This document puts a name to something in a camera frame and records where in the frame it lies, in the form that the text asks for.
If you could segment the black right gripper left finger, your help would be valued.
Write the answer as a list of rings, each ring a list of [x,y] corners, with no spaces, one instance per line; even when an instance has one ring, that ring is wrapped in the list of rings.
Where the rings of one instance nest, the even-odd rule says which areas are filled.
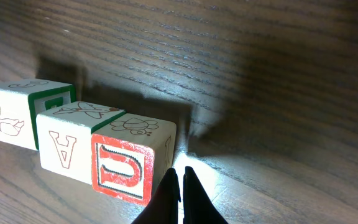
[[[174,168],[169,168],[149,204],[132,224],[177,224],[180,201],[178,176]]]

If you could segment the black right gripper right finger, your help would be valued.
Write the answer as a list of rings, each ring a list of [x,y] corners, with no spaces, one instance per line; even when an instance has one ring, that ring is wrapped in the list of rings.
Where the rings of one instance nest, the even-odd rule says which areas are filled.
[[[184,224],[228,224],[216,210],[192,167],[183,176]]]

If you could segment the red U wooden block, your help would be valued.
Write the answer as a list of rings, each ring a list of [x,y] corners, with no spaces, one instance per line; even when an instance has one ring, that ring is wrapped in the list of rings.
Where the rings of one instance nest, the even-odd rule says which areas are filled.
[[[95,191],[146,206],[171,168],[174,122],[126,113],[91,136],[91,180]]]

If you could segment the green duck wooden block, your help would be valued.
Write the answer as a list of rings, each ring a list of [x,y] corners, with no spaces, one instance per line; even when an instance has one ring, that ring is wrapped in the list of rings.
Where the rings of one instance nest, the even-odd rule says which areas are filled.
[[[36,116],[76,101],[69,83],[24,79],[0,83],[0,141],[38,150]]]

